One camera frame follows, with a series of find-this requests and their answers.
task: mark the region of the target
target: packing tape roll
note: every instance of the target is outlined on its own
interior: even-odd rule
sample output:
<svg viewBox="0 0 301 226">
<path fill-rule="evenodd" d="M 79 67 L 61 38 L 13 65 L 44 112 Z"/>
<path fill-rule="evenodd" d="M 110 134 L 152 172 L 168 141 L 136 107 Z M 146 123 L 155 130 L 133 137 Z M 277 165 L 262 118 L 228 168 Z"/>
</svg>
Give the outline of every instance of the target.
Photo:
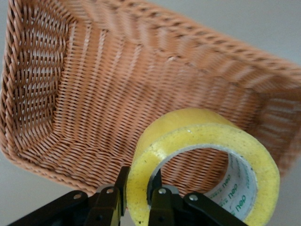
<svg viewBox="0 0 301 226">
<path fill-rule="evenodd" d="M 148 183 L 172 157 L 197 148 L 228 152 L 224 179 L 205 195 L 249 226 L 263 226 L 275 209 L 280 176 L 266 148 L 222 116 L 186 108 L 155 120 L 140 137 L 127 181 L 127 206 L 147 226 Z"/>
</svg>

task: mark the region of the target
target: tape cardboard core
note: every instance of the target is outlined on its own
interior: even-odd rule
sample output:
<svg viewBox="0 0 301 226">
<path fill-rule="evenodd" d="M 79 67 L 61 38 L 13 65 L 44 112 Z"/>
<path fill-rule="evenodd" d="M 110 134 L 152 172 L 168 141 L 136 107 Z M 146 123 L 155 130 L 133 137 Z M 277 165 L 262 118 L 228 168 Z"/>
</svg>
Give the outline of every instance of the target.
<svg viewBox="0 0 301 226">
<path fill-rule="evenodd" d="M 172 157 L 197 148 L 229 155 L 224 179 L 205 195 L 247 225 L 265 225 L 279 191 L 279 171 L 273 159 L 251 135 L 214 112 L 196 108 L 162 116 L 140 137 L 127 181 L 127 203 L 135 224 L 148 225 L 150 178 Z"/>
</svg>

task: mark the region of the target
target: white background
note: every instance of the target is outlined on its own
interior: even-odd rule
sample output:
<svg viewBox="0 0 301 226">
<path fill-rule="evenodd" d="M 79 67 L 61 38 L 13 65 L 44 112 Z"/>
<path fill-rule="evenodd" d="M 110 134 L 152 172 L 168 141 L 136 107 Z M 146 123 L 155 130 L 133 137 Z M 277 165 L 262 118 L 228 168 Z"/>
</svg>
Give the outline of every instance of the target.
<svg viewBox="0 0 301 226">
<path fill-rule="evenodd" d="M 299 0 L 151 0 L 199 23 L 301 65 Z M 4 52 L 7 2 L 0 0 L 0 56 Z M 301 161 L 282 180 L 269 226 L 301 225 Z M 0 153 L 0 226 L 71 189 L 26 172 Z M 132 225 L 129 217 L 122 225 Z"/>
</svg>

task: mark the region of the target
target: wicker basket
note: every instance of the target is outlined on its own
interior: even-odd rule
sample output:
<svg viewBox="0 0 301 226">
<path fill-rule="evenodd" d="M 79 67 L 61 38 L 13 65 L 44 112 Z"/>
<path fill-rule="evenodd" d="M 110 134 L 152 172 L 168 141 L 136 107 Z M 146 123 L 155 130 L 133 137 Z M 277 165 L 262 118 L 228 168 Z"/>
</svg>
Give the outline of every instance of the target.
<svg viewBox="0 0 301 226">
<path fill-rule="evenodd" d="M 301 68 L 152 4 L 10 0 L 6 42 L 1 148 L 54 181 L 90 194 L 112 183 L 144 129 L 189 106 L 258 138 L 282 175 L 300 153 Z M 163 176 L 208 190 L 226 164 L 196 150 Z"/>
</svg>

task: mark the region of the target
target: metal screw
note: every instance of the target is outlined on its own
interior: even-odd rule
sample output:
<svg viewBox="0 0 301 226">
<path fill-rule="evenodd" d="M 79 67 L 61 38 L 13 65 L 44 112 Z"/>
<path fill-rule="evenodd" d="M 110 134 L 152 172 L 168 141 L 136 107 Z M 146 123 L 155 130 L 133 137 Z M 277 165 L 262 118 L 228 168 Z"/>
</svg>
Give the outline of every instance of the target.
<svg viewBox="0 0 301 226">
<path fill-rule="evenodd" d="M 109 188 L 108 190 L 107 190 L 107 194 L 111 194 L 111 193 L 113 193 L 114 192 L 114 188 L 113 187 L 111 187 L 111 188 Z"/>
<path fill-rule="evenodd" d="M 198 200 L 198 197 L 197 197 L 195 194 L 191 194 L 191 195 L 189 196 L 189 199 L 190 199 L 191 201 L 197 201 L 197 200 Z"/>
<path fill-rule="evenodd" d="M 76 194 L 73 199 L 80 199 L 81 198 L 81 194 Z"/>
<path fill-rule="evenodd" d="M 158 192 L 159 192 L 159 194 L 165 194 L 166 193 L 166 189 L 160 188 Z"/>
</svg>

